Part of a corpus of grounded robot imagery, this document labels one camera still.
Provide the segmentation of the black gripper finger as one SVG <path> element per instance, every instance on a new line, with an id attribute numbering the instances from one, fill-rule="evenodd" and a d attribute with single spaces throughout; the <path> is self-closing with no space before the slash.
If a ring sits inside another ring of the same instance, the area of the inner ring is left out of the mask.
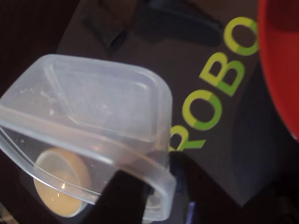
<path id="1" fill-rule="evenodd" d="M 91 224 L 140 224 L 150 186 L 123 171 L 115 173 L 90 212 Z"/>
<path id="2" fill-rule="evenodd" d="M 256 223 L 254 215 L 239 207 L 184 153 L 170 154 L 170 171 L 177 181 L 170 223 Z"/>

